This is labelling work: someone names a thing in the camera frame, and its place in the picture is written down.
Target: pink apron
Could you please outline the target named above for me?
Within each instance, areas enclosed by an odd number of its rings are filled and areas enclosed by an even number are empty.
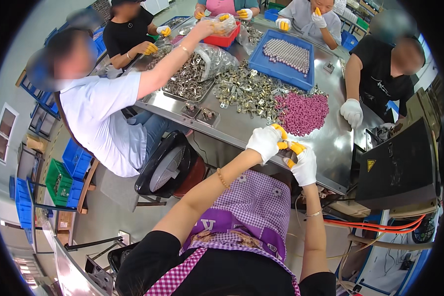
[[[283,264],[290,204],[290,190],[283,182],[245,171],[204,212],[180,254],[187,249],[197,250],[163,275],[145,295],[171,295],[210,248],[253,252],[272,259],[291,275],[295,295],[299,296],[296,276]]]
[[[211,16],[214,17],[221,13],[230,13],[233,16],[237,15],[235,11],[234,0],[207,0],[205,6],[207,10],[211,12]]]

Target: white shirt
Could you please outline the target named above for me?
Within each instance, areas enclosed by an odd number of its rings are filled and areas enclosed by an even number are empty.
[[[313,23],[311,14],[311,3],[308,0],[293,0],[279,12],[279,15],[293,19],[293,28],[299,31],[304,39],[311,39],[314,43],[329,48],[322,38],[320,29]],[[340,45],[342,37],[340,36],[339,17],[333,10],[322,16],[326,21],[327,30],[329,30],[337,44]]]
[[[85,148],[115,175],[138,175],[146,156],[146,128],[127,124],[121,109],[137,100],[140,73],[117,79],[89,76],[61,91],[69,127]]]

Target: jeans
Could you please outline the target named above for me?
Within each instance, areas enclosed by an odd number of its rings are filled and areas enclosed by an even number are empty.
[[[178,130],[185,134],[190,130],[189,127],[182,126],[179,123],[153,114],[147,110],[143,110],[142,113],[127,119],[127,123],[132,126],[141,124],[146,127],[146,161],[148,161],[160,145],[160,140],[165,132],[171,133]]]

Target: orange hose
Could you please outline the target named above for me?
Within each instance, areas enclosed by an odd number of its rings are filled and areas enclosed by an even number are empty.
[[[413,221],[413,222],[406,224],[406,225],[400,225],[400,226],[388,226],[388,225],[379,225],[379,224],[361,223],[361,222],[345,222],[345,221],[337,221],[337,220],[333,220],[333,221],[343,223],[343,224],[348,224],[349,226],[350,225],[360,225],[360,226],[369,226],[369,227],[385,228],[385,229],[389,229],[389,230],[396,230],[396,229],[409,228],[409,227],[413,226],[414,224],[416,224],[417,222],[420,222],[425,216],[426,216],[426,214],[423,214],[416,221]]]
[[[337,222],[337,221],[333,221],[333,220],[324,220],[324,222],[330,223],[330,224],[336,224],[336,225],[341,225],[341,226],[349,226],[349,227],[355,227],[355,228],[360,228],[360,229],[366,229],[366,230],[371,230],[371,231],[375,231],[375,232],[386,232],[389,234],[407,234],[410,232],[413,232],[414,230],[416,230],[416,228],[418,228],[421,224],[421,221],[418,221],[416,223],[418,223],[415,227],[408,229],[408,230],[404,230],[404,231],[399,231],[399,230],[389,230],[389,229],[377,229],[377,228],[369,228],[369,227],[364,227],[364,226],[355,226],[355,225],[350,225],[348,223],[343,223],[343,222]]]

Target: black t-shirt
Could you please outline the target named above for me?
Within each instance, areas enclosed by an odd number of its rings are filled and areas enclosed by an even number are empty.
[[[181,256],[179,240],[152,231],[128,254],[115,287],[122,296],[140,296],[167,271],[181,264],[195,249]],[[333,296],[336,278],[319,272],[300,284],[302,296]],[[172,296],[294,295],[290,274],[270,258],[245,251],[208,249]]]
[[[350,51],[362,61],[360,71],[361,101],[385,120],[388,101],[400,100],[400,114],[406,116],[406,101],[414,94],[408,75],[391,76],[391,50],[393,46],[368,35]]]
[[[140,6],[140,13],[127,23],[109,22],[104,29],[104,43],[109,57],[118,54],[125,55],[136,45],[155,39],[148,36],[148,25],[153,21],[153,15]]]

